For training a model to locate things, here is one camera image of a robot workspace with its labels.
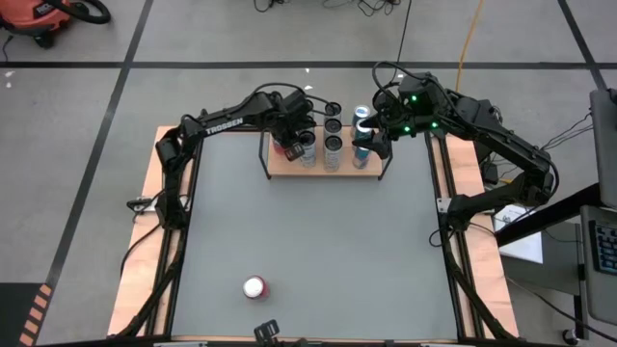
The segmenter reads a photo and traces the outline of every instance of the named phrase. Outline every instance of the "gray floor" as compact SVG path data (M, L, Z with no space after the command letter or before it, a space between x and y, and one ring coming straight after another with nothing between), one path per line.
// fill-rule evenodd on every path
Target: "gray floor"
M75 22L47 51L16 38L8 54L14 62L122 62L146 1L105 0L114 15L109 25ZM257 13L249 0L153 0L135 61L396 58L406 1L390 16L370 18L353 5L324 10L320 3L294 0ZM457 61L476 4L415 0L401 59ZM617 4L568 4L595 60L617 62L612 24ZM0 32L0 42L6 37L6 31ZM467 60L584 62L556 0L487 0ZM5 76L10 71L14 74ZM453 87L455 70L433 72ZM45 281L119 70L0 67L0 73L0 176L5 178L0 184L0 281ZM617 85L617 71L603 70L602 75L608 86ZM465 70L462 78L462 93L490 98L500 106L507 127L538 145L581 119L588 93L596 88L584 69L475 69ZM124 203L141 192L156 127L176 124L182 114L196 114L202 107L217 110L236 103L270 81L311 86L311 93L339 101L347 118L353 106L368 103L375 91L369 69L361 68L130 70L39 343L105 336L131 230ZM562 176L556 199L595 181L591 132L550 153ZM510 289L521 334L558 343L558 332L571 324L525 292ZM571 298L543 293L571 309ZM617 334L614 327L596 325ZM608 345L592 338L596 346Z

